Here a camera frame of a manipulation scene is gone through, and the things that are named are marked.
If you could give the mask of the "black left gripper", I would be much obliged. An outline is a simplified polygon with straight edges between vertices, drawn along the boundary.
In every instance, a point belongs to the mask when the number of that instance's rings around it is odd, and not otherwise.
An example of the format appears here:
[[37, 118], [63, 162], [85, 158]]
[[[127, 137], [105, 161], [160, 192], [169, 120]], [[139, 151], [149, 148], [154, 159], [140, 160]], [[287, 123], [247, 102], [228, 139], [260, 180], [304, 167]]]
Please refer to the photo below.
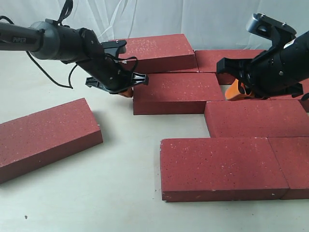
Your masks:
[[[124, 69], [121, 62], [132, 59], [135, 60], [133, 67], [130, 70]], [[79, 61], [77, 65], [90, 75], [85, 82], [88, 87], [96, 87], [110, 94], [132, 98], [134, 86], [149, 83], [148, 75], [135, 72], [138, 62], [135, 56], [124, 59], [105, 53]]]

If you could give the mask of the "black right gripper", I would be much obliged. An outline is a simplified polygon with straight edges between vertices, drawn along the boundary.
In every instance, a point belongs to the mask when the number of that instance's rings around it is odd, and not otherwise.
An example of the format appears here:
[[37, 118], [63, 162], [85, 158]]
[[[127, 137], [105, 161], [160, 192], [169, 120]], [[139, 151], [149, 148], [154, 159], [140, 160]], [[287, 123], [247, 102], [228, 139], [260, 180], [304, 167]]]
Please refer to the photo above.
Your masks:
[[301, 82], [309, 77], [309, 34], [306, 32], [281, 49], [267, 50], [252, 59], [222, 58], [217, 62], [218, 74], [235, 78], [225, 91], [228, 101], [266, 100], [291, 95], [309, 98]]

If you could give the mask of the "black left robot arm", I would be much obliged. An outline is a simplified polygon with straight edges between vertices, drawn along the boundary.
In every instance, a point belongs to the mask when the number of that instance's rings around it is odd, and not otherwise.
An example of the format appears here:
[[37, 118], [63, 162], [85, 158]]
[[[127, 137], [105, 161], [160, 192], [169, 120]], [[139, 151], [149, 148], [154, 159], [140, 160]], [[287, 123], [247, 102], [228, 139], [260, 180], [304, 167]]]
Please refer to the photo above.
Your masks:
[[35, 22], [29, 28], [11, 21], [1, 23], [0, 49], [26, 51], [31, 59], [75, 63], [90, 75], [86, 86], [127, 98], [133, 96], [134, 86], [149, 83], [146, 74], [137, 73], [134, 68], [126, 70], [121, 65], [119, 54], [126, 52], [125, 40], [99, 42], [90, 29], [72, 29], [51, 19]]

